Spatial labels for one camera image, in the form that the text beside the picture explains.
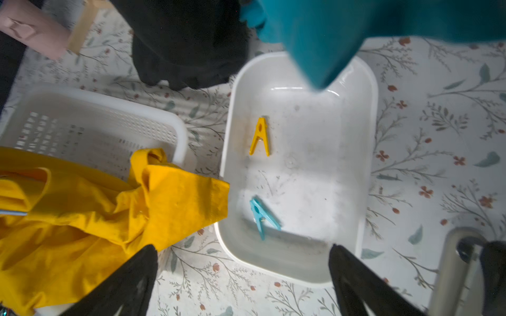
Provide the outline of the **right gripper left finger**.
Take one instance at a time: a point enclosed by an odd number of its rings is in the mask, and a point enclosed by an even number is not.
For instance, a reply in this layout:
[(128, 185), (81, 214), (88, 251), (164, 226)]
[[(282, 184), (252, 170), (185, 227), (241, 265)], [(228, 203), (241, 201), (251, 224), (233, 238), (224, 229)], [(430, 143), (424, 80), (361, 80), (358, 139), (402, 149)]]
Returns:
[(147, 245), (63, 315), (146, 315), (158, 271), (158, 252)]

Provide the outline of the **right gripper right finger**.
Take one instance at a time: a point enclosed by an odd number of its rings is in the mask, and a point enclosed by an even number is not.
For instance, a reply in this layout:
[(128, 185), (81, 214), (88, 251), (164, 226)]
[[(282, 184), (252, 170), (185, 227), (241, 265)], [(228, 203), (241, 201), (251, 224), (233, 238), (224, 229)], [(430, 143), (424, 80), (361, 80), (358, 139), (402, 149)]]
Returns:
[(329, 272), (341, 315), (423, 315), (344, 246), (329, 252)]

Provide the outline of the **yellow t-shirt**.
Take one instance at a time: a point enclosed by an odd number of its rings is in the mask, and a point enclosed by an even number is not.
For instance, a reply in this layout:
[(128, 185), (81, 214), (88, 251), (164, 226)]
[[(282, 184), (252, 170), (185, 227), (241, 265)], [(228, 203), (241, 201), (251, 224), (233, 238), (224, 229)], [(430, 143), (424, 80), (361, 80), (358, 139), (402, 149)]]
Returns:
[(128, 180), (1, 148), (1, 303), (19, 315), (75, 303), (147, 245), (162, 251), (227, 217), (229, 184), (134, 152)]

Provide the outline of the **teal clothespin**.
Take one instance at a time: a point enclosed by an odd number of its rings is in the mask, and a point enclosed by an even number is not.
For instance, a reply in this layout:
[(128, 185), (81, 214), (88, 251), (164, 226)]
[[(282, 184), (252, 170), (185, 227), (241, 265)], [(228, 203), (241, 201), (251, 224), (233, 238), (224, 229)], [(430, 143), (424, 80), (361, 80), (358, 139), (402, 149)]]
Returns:
[(270, 210), (264, 205), (259, 197), (254, 196), (250, 200), (250, 209), (254, 215), (254, 221), (256, 223), (261, 240), (265, 240), (265, 232), (262, 224), (264, 221), (267, 221), (276, 230), (281, 230), (280, 223), (270, 212)]

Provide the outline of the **blue wire hanger yellow shirt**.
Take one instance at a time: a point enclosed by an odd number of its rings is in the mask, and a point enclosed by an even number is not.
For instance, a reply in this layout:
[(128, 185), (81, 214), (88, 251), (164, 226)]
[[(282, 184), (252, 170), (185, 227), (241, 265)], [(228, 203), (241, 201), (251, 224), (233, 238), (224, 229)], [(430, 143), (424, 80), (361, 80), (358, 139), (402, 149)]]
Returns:
[(8, 210), (1, 209), (0, 210), (0, 215), (9, 215), (9, 216), (23, 217), (23, 216), (27, 216), (27, 213), (26, 212), (21, 212), (21, 211), (8, 211)]

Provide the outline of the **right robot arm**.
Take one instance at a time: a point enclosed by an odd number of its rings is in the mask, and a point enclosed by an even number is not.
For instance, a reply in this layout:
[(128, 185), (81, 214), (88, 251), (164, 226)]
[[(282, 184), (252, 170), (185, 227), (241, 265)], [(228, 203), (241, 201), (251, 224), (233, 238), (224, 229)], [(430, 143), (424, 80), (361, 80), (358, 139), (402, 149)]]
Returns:
[[(343, 246), (329, 253), (342, 315), (423, 315)], [(146, 246), (63, 315), (146, 315), (158, 258)], [(488, 242), (474, 229), (445, 239), (427, 315), (504, 315), (505, 242)]]

